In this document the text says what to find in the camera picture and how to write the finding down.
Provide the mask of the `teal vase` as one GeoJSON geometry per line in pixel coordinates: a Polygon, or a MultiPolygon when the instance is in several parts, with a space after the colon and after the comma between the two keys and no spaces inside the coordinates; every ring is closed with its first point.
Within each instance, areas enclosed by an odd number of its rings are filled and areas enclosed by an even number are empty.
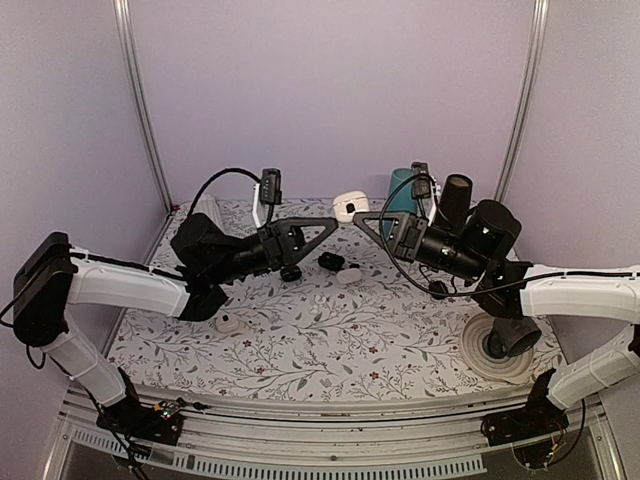
{"type": "Polygon", "coordinates": [[[407,212],[416,214],[418,206],[416,201],[412,198],[412,185],[407,183],[394,197],[392,194],[399,187],[399,185],[406,179],[410,178],[412,170],[409,168],[397,168],[392,172],[390,184],[388,188],[388,197],[391,199],[387,213],[391,212],[407,212]]]}

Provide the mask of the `white oval earbud case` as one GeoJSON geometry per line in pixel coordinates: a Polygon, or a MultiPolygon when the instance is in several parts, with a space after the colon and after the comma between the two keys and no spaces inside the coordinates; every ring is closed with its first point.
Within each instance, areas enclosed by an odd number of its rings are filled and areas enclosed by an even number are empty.
{"type": "Polygon", "coordinates": [[[349,285],[359,282],[362,279],[362,272],[357,268],[341,270],[336,274],[336,281],[341,285],[349,285]]]}

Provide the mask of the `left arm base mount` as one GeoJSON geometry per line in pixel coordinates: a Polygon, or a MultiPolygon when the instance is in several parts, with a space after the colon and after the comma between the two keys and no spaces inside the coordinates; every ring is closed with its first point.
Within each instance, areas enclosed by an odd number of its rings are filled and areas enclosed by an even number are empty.
{"type": "Polygon", "coordinates": [[[124,381],[125,397],[109,407],[100,407],[96,425],[126,437],[176,446],[182,433],[184,417],[166,414],[164,408],[144,406],[128,375],[118,369],[124,381]]]}

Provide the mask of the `right aluminium frame post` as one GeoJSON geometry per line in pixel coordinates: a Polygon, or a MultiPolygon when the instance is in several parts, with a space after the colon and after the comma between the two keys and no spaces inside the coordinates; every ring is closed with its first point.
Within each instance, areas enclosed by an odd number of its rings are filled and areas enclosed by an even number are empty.
{"type": "Polygon", "coordinates": [[[506,201],[509,187],[515,174],[541,64],[550,4],[549,0],[535,0],[533,2],[530,34],[520,92],[502,167],[493,194],[493,199],[500,203],[506,201]]]}

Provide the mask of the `white ribbed vase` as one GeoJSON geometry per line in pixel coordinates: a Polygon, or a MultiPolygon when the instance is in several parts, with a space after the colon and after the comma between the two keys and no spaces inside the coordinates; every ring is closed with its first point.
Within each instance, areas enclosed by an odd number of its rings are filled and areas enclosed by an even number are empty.
{"type": "Polygon", "coordinates": [[[206,214],[207,217],[215,224],[222,223],[222,216],[217,200],[208,194],[205,194],[197,203],[196,211],[206,214]]]}

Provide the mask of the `front aluminium rail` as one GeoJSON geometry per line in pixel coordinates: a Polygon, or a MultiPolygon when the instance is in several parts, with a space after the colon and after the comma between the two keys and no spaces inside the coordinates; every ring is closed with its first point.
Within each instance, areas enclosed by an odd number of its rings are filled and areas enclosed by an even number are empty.
{"type": "Polygon", "coordinates": [[[624,479],[597,397],[566,430],[493,445],[484,416],[520,407],[521,388],[441,398],[285,402],[191,394],[174,446],[118,440],[68,391],[47,479],[624,479]]]}

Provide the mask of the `black vase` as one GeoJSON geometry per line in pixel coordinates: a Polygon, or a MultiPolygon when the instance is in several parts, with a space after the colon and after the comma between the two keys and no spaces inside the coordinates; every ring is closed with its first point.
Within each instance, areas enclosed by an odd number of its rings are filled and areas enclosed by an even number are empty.
{"type": "Polygon", "coordinates": [[[472,180],[462,174],[450,174],[441,192],[434,224],[459,234],[471,204],[472,180]]]}

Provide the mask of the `left aluminium frame post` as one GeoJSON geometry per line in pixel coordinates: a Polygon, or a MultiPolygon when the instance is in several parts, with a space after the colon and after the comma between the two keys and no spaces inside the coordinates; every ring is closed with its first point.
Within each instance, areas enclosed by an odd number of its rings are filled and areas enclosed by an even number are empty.
{"type": "Polygon", "coordinates": [[[126,76],[129,83],[136,121],[140,130],[143,148],[151,176],[156,187],[163,209],[173,211],[173,199],[170,193],[164,166],[153,128],[153,123],[147,103],[142,71],[138,59],[131,2],[127,0],[113,1],[115,23],[123,56],[126,76]]]}

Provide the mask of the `white ribbed plate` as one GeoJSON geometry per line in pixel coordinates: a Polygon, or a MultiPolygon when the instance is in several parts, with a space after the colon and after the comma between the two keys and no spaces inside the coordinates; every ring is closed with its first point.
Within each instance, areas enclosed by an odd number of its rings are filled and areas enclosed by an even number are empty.
{"type": "Polygon", "coordinates": [[[485,340],[493,327],[494,318],[476,310],[467,320],[461,334],[459,350],[466,365],[480,377],[513,385],[529,381],[534,353],[529,349],[516,357],[493,359],[484,351],[485,340]]]}

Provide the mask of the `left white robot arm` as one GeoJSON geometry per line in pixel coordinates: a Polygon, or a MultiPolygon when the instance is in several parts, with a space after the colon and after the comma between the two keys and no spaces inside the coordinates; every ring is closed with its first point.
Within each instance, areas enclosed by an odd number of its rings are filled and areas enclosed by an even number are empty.
{"type": "Polygon", "coordinates": [[[127,376],[78,329],[66,309],[96,304],[160,313],[187,322],[214,317],[236,280],[298,264],[338,227],[334,218],[291,217],[245,238],[225,234],[206,214],[188,216],[171,240],[175,273],[108,259],[51,233],[14,277],[10,325],[24,345],[57,362],[128,434],[148,426],[148,410],[127,376]]]}

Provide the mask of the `cream earbud charging case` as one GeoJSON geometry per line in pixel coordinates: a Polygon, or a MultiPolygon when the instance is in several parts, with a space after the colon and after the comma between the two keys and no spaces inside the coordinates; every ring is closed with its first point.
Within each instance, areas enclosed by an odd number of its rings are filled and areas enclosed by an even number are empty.
{"type": "Polygon", "coordinates": [[[369,199],[363,191],[349,191],[333,199],[332,209],[339,223],[351,223],[356,213],[370,211],[369,199]]]}

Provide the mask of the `black small earbud case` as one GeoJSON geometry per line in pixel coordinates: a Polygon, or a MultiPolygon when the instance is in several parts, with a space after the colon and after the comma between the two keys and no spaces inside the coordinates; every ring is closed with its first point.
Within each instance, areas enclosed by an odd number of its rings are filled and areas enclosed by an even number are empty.
{"type": "Polygon", "coordinates": [[[440,280],[431,281],[429,283],[430,295],[436,300],[445,299],[449,294],[446,284],[440,280]]]}

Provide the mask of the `aluminium frame post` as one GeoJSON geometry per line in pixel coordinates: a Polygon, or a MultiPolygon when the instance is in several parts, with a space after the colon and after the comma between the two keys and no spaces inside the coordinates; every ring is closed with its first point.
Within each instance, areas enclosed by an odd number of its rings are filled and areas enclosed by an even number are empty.
{"type": "Polygon", "coordinates": [[[515,174],[541,64],[550,4],[549,0],[535,0],[533,2],[530,34],[520,92],[502,167],[493,194],[493,199],[500,203],[506,201],[509,187],[515,174]]]}
{"type": "Polygon", "coordinates": [[[170,193],[164,166],[153,128],[153,123],[147,103],[142,71],[138,59],[131,2],[127,0],[113,1],[115,23],[123,56],[126,76],[129,83],[136,121],[140,130],[143,148],[151,176],[156,187],[163,209],[173,211],[173,199],[170,193]]]}

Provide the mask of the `dark grey mug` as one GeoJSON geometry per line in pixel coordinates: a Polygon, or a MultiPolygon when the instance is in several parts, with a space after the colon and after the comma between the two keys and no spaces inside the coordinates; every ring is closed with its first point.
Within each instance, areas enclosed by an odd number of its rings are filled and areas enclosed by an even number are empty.
{"type": "Polygon", "coordinates": [[[486,350],[494,359],[517,357],[529,351],[541,335],[541,330],[530,318],[495,318],[487,337],[486,350]]]}

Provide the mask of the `black open earbud case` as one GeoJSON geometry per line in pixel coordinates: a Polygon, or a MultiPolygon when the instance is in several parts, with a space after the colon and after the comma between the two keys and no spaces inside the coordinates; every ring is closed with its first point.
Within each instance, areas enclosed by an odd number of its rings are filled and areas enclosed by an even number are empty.
{"type": "Polygon", "coordinates": [[[343,268],[345,259],[331,252],[323,252],[318,257],[318,265],[326,270],[337,272],[343,268]]]}

